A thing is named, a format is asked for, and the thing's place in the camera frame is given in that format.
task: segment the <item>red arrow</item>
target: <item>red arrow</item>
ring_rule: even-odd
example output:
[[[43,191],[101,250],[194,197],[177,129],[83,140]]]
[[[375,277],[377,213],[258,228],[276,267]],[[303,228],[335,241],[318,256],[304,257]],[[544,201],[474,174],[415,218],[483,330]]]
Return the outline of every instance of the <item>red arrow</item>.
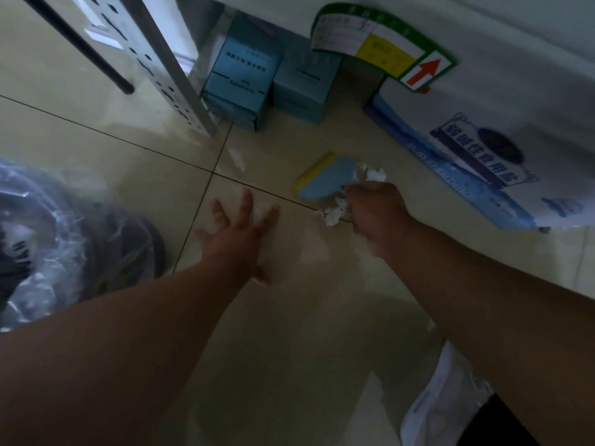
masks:
[[[438,66],[440,66],[440,59],[436,59],[434,61],[424,62],[420,64],[421,70],[414,74],[408,81],[407,85],[414,86],[415,83],[419,82],[424,76],[432,75],[434,76],[438,71]]]

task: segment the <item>black rod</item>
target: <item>black rod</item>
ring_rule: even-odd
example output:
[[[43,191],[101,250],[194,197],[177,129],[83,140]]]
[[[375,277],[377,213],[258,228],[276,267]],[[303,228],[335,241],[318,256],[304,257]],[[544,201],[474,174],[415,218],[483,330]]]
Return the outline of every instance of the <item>black rod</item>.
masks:
[[[34,8],[34,10],[43,17],[46,22],[53,26],[62,37],[76,47],[78,51],[83,53],[87,59],[89,59],[95,67],[103,72],[116,86],[124,93],[131,94],[134,92],[134,86],[130,84],[121,74],[114,69],[109,62],[94,50],[85,39],[83,39],[79,33],[77,33],[66,21],[60,17],[52,6],[50,6],[45,0],[23,0]]]

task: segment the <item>perforated metal post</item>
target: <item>perforated metal post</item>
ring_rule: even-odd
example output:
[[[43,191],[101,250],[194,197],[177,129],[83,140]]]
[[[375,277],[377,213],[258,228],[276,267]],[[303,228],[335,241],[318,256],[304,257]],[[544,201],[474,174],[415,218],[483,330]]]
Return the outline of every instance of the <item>perforated metal post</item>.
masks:
[[[188,128],[213,135],[217,128],[142,0],[85,0]]]

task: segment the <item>tiled floor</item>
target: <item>tiled floor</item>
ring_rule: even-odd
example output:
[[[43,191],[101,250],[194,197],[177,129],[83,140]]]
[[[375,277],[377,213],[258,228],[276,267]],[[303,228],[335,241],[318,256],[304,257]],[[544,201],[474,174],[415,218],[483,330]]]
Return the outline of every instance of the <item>tiled floor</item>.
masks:
[[[50,1],[71,24],[83,24],[70,0]],[[97,45],[133,82],[132,96],[21,0],[0,1],[0,36],[0,155],[100,173],[162,232],[169,270],[200,259],[191,228],[209,227],[203,200],[219,197],[234,210],[247,185],[255,188],[256,217],[281,205],[262,251],[273,286],[249,284],[230,307],[156,429],[156,444],[357,444],[346,431],[364,428],[353,412],[378,380],[392,436],[371,442],[394,443],[442,338],[349,224],[324,226],[294,194],[295,176],[328,150],[383,166],[415,216],[467,246],[595,296],[592,231],[498,230],[364,115],[373,87],[348,74],[338,78],[319,127],[270,110],[257,134],[223,124],[207,139],[178,121],[121,51]]]

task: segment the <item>right hand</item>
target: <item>right hand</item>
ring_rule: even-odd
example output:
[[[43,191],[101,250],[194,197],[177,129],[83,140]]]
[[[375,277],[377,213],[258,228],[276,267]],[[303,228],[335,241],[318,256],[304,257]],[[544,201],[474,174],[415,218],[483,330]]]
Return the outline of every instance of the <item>right hand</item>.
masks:
[[[416,222],[392,183],[365,181],[349,185],[345,187],[345,198],[349,203],[353,231],[368,239],[372,255],[386,258],[390,247],[398,246]]]

